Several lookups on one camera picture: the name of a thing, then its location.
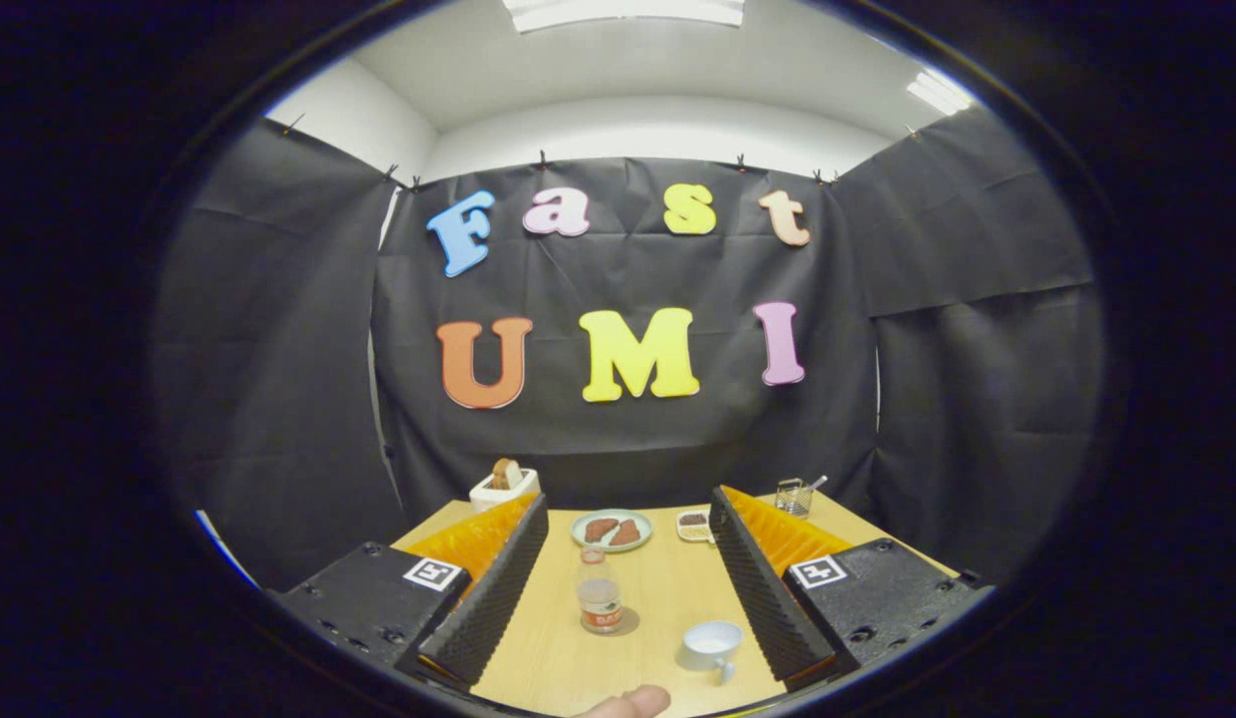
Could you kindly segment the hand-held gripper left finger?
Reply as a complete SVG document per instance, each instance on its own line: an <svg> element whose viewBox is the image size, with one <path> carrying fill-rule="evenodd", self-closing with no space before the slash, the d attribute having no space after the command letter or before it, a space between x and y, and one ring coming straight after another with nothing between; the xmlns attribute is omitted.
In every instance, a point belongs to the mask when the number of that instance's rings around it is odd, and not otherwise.
<svg viewBox="0 0 1236 718"><path fill-rule="evenodd" d="M527 494L400 550L365 543L269 596L353 657L467 691L480 682L548 538Z"/></svg>

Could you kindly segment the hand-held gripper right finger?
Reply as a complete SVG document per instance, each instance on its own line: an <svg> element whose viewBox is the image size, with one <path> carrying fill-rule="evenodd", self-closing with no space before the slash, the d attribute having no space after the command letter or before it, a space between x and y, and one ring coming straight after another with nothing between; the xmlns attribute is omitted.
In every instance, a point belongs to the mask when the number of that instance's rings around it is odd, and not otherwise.
<svg viewBox="0 0 1236 718"><path fill-rule="evenodd" d="M728 486L712 533L772 677L805 690L925 643L991 587L950 575L895 538L850 545Z"/></svg>

